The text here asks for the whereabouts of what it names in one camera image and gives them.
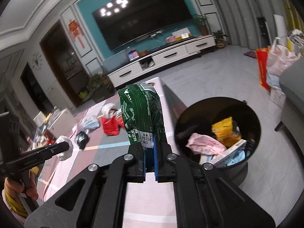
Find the person left hand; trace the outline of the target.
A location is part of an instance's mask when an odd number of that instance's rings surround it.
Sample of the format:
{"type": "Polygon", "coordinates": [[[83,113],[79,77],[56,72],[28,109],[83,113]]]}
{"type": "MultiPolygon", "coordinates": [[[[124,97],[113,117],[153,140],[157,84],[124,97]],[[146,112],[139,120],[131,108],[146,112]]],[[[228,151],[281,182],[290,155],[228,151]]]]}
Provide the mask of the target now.
{"type": "MultiPolygon", "coordinates": [[[[18,192],[22,192],[24,190],[24,187],[20,183],[17,183],[10,178],[5,178],[4,188],[7,191],[8,195],[12,197],[12,199],[18,203],[21,203],[18,192]]],[[[33,172],[30,173],[30,188],[27,188],[26,195],[35,201],[37,201],[39,197],[35,184],[35,175],[33,172]]]]}

